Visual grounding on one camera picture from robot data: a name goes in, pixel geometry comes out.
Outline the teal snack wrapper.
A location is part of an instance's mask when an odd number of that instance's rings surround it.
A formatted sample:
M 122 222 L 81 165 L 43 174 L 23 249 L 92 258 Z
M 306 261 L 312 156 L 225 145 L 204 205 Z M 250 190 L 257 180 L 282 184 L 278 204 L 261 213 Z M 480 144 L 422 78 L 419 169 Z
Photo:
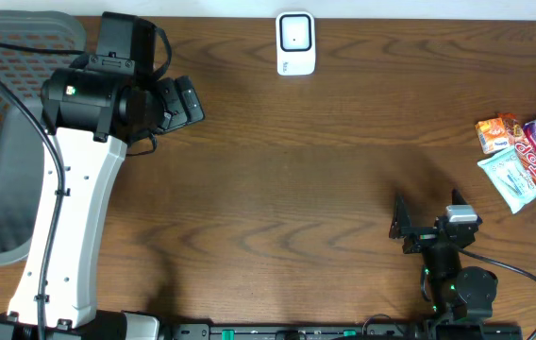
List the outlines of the teal snack wrapper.
M 510 146 L 477 162 L 513 214 L 536 199 L 536 184 Z

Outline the small orange juice box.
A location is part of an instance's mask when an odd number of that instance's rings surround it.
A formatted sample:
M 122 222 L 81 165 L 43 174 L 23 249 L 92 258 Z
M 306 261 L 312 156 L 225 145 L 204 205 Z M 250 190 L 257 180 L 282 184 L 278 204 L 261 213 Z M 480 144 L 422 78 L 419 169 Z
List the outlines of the small orange juice box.
M 510 135 L 501 118 L 478 121 L 475 130 L 484 154 L 493 154 L 511 146 Z

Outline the red Top chocolate bar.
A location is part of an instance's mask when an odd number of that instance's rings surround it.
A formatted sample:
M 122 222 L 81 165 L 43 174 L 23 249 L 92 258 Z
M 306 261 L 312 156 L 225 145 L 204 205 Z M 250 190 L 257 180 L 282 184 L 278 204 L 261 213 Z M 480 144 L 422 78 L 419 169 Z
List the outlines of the red Top chocolate bar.
M 503 125 L 510 136 L 510 140 L 513 142 L 515 152 L 520 162 L 530 173 L 532 180 L 536 184 L 536 151 L 534 147 L 528 140 L 528 137 L 514 114 L 499 113 L 498 117 L 502 120 Z

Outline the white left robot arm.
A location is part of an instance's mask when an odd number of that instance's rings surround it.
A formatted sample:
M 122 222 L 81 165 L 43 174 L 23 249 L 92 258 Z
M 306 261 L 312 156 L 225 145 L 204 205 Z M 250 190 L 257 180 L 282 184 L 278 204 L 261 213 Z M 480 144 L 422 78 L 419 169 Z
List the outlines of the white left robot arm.
M 156 316 L 98 309 L 97 261 L 128 148 L 203 120 L 192 81 L 63 68 L 42 86 L 42 113 L 39 208 L 23 276 L 0 314 L 0 339 L 165 338 Z

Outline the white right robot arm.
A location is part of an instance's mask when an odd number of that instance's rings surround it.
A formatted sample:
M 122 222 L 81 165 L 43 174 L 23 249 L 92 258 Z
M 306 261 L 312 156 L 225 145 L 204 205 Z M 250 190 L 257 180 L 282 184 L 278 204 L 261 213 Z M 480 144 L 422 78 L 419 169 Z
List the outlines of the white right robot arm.
M 431 227 L 414 226 L 403 197 L 394 201 L 389 237 L 403 241 L 405 254 L 422 256 L 422 295 L 434 310 L 410 332 L 418 339 L 483 339 L 484 321 L 493 315 L 497 276 L 478 266 L 464 267 L 460 259 L 476 241 L 482 220 L 458 191 L 451 198 Z

